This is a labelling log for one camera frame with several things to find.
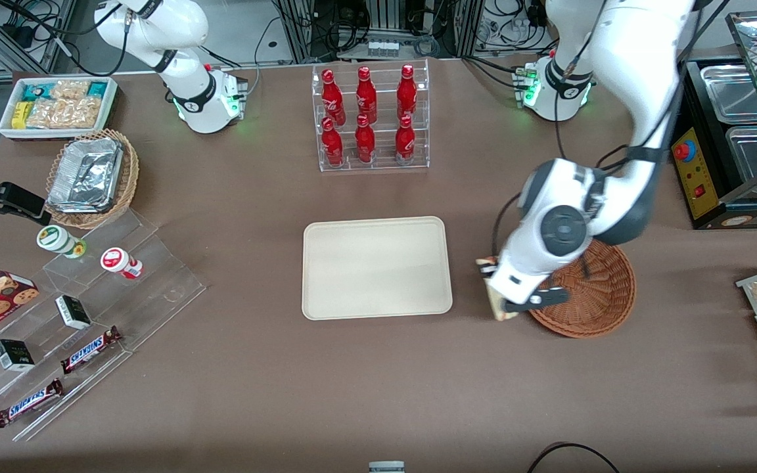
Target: red bottle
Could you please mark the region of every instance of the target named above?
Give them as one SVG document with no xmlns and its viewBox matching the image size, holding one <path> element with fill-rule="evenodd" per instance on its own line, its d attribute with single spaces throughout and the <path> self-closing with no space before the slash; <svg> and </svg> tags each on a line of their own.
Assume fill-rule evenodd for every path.
<svg viewBox="0 0 757 473">
<path fill-rule="evenodd" d="M 399 119 L 405 114 L 414 116 L 417 111 L 417 83 L 414 82 L 414 66 L 405 64 L 402 66 L 402 80 L 399 89 L 396 89 L 396 114 Z"/>
<path fill-rule="evenodd" d="M 323 117 L 321 121 L 323 134 L 321 141 L 323 143 L 323 152 L 327 155 L 329 166 L 339 168 L 343 166 L 343 141 L 340 140 L 340 134 L 334 129 L 334 122 L 329 117 Z"/>
<path fill-rule="evenodd" d="M 379 119 L 379 104 L 376 100 L 376 86 L 370 79 L 370 68 L 358 67 L 358 89 L 355 90 L 358 113 L 365 114 L 370 123 Z"/>
<path fill-rule="evenodd" d="M 396 162 L 400 166 L 407 166 L 414 160 L 414 138 L 411 116 L 403 116 L 396 131 Z"/>
<path fill-rule="evenodd" d="M 323 78 L 323 108 L 327 111 L 327 116 L 334 120 L 336 126 L 343 126 L 346 123 L 343 94 L 340 93 L 340 87 L 334 83 L 334 73 L 331 69 L 325 69 L 321 77 Z"/>
<path fill-rule="evenodd" d="M 370 127 L 370 120 L 365 114 L 358 116 L 358 129 L 355 130 L 355 142 L 358 144 L 358 159 L 364 164 L 373 162 L 376 156 L 376 135 Z"/>
</svg>

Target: table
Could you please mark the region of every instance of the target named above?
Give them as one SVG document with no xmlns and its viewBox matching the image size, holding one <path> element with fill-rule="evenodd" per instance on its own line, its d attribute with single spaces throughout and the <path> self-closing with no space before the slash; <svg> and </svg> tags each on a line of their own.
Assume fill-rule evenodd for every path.
<svg viewBox="0 0 757 473">
<path fill-rule="evenodd" d="M 211 287 L 36 438 L 0 432 L 0 470 L 513 472 L 574 441 L 622 471 L 757 471 L 757 326 L 733 284 L 757 273 L 757 231 L 692 231 L 665 166 L 652 223 L 623 245 L 639 293 L 621 328 L 572 340 L 529 316 L 497 323 L 474 259 L 556 156 L 553 126 L 459 60 L 430 68 L 432 167 L 346 176 L 317 169 L 309 66 L 264 69 L 246 120 L 214 135 L 177 119 L 156 75 L 118 76 L 113 126 L 141 159 L 133 207 Z M 568 157 L 592 164 L 631 125 L 593 87 L 561 129 Z M 44 192 L 59 148 L 3 139 L 0 181 Z M 416 215 L 446 224 L 450 312 L 303 317 L 306 225 Z M 0 269 L 51 258 L 37 230 L 0 216 Z M 537 469 L 565 470 L 603 464 L 558 451 Z"/>
</svg>

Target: yellow control panel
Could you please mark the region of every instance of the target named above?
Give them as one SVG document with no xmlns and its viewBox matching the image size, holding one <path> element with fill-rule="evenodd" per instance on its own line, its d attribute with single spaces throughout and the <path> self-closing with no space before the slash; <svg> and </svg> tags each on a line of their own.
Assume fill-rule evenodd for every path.
<svg viewBox="0 0 757 473">
<path fill-rule="evenodd" d="M 714 190 L 712 176 L 706 167 L 706 161 L 700 152 L 697 134 L 691 128 L 670 147 L 674 157 L 679 180 L 685 200 L 695 219 L 706 215 L 706 212 L 718 206 L 718 193 Z"/>
</svg>

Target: white robotic arm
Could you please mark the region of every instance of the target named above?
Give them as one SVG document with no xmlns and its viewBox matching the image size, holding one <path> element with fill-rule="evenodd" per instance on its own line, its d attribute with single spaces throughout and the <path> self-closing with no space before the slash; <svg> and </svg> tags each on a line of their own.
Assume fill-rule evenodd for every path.
<svg viewBox="0 0 757 473">
<path fill-rule="evenodd" d="M 99 4 L 95 21 L 120 2 Z M 244 114 L 246 83 L 222 71 L 210 71 L 191 48 L 206 40 L 208 22 L 190 0 L 126 0 L 99 25 L 109 45 L 128 51 L 159 73 L 174 103 L 193 131 L 213 133 Z"/>
<path fill-rule="evenodd" d="M 597 1 L 594 14 L 587 11 L 588 3 L 547 2 L 561 44 L 553 59 L 537 63 L 540 77 L 531 106 L 550 120 L 555 115 L 570 118 L 594 74 L 633 116 L 628 162 L 621 176 L 613 177 L 558 158 L 529 177 L 518 203 L 522 222 L 488 279 L 517 306 L 538 306 L 541 298 L 532 298 L 538 285 L 580 257 L 592 237 L 618 245 L 642 233 L 652 213 L 658 167 L 667 153 L 667 130 L 678 97 L 677 41 L 694 0 L 615 0 L 602 6 Z M 580 60 L 574 64 L 576 57 Z"/>
</svg>

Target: brown wicker basket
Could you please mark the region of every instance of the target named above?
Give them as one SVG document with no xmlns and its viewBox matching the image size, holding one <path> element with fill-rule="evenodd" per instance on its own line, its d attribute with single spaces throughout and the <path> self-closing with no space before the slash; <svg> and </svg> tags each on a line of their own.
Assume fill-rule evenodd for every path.
<svg viewBox="0 0 757 473">
<path fill-rule="evenodd" d="M 115 203 L 110 210 L 102 214 L 64 214 L 51 209 L 51 207 L 46 204 L 45 209 L 51 214 L 51 218 L 61 225 L 91 230 L 92 228 L 97 227 L 101 222 L 111 218 L 112 215 L 122 212 L 130 205 L 130 201 L 133 200 L 133 194 L 136 192 L 136 179 L 139 178 L 139 157 L 136 156 L 136 150 L 133 149 L 130 141 L 128 141 L 124 135 L 113 129 L 102 129 L 102 131 L 88 133 L 87 135 L 82 135 L 72 141 L 97 140 L 98 138 L 113 138 L 124 145 L 122 168 L 120 174 L 118 174 Z M 51 165 L 51 172 L 49 173 L 48 179 L 45 180 L 46 192 L 51 192 L 51 185 L 55 182 L 57 167 L 60 165 L 60 158 L 63 157 L 63 150 L 65 149 L 66 147 L 64 146 L 63 149 L 57 153 L 57 159 L 55 159 L 54 164 Z"/>
<path fill-rule="evenodd" d="M 636 299 L 633 267 L 623 251 L 593 240 L 584 255 L 588 279 L 578 259 L 555 271 L 540 286 L 567 288 L 568 302 L 530 311 L 545 327 L 572 338 L 612 332 L 627 320 Z"/>
</svg>

